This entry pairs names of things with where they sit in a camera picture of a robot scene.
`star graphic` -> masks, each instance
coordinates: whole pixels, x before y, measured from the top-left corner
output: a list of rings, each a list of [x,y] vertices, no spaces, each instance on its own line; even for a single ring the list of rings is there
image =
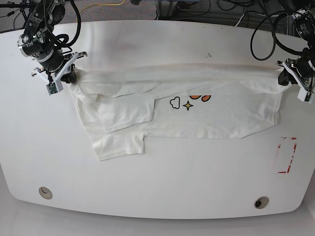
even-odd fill
[[[187,101],[187,103],[185,105],[183,105],[183,107],[186,107],[187,111],[189,111],[189,108],[193,107],[193,105],[189,104],[189,101]]]

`gray carpet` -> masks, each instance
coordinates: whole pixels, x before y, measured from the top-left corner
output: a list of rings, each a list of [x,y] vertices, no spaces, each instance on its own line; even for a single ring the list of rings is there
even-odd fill
[[[8,0],[0,0],[0,3],[7,3]],[[75,0],[75,3],[79,10],[93,3],[119,3],[121,0]],[[224,8],[230,8],[231,4],[223,1],[221,6]],[[278,6],[277,1],[271,1],[272,6],[268,6],[268,10],[271,12]],[[66,2],[66,14],[62,23],[72,23],[75,22],[76,16],[69,2]],[[204,12],[209,8],[208,0],[201,0],[198,4],[190,6],[190,9],[195,9],[196,11]],[[257,6],[248,8],[248,10],[256,10],[261,12]],[[12,9],[0,8],[0,16],[6,15]],[[221,11],[217,6],[216,0],[211,0],[211,11],[220,11],[222,14],[227,13],[226,11]],[[235,7],[233,10],[229,11],[234,13],[242,13],[243,8],[240,6]],[[0,18],[0,31],[13,29],[13,20],[17,16],[19,11],[10,17]],[[112,21],[112,20],[153,20],[156,17],[156,7],[153,0],[142,0],[139,6],[132,5],[129,0],[120,6],[93,6],[81,13],[82,21]],[[19,28],[23,25],[23,16],[20,14],[15,23],[15,27]]]

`table surface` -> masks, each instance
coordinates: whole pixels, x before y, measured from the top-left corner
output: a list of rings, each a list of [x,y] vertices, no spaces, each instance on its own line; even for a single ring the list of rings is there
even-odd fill
[[[71,38],[75,30],[75,24],[58,25],[54,33]],[[5,58],[0,64],[0,163],[15,198],[75,211],[167,219],[274,214],[301,204],[315,167],[315,108],[297,99],[297,87],[283,95],[280,123],[263,132],[240,140],[146,137],[145,154],[99,162],[67,87],[48,96],[44,83],[31,77],[38,63],[20,54],[21,33],[0,35]],[[75,64],[90,71],[178,63],[275,67],[276,60],[290,56],[277,49],[267,61],[254,60],[251,34],[251,29],[203,23],[88,22],[73,49],[88,53]],[[306,45],[299,38],[278,39],[296,50]],[[259,31],[256,54],[267,55],[271,46],[271,34]],[[298,138],[291,171],[284,175],[274,171],[281,136]],[[42,186],[52,191],[51,200],[39,195]],[[258,210],[253,204],[261,196],[270,203]]]

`orange graphic print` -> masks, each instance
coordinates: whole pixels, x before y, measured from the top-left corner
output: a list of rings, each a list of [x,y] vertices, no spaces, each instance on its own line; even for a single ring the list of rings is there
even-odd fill
[[[196,100],[196,99],[200,98],[201,95],[192,95],[189,97],[193,100]],[[206,102],[206,101],[209,101],[210,98],[211,98],[211,95],[202,96],[201,101]]]

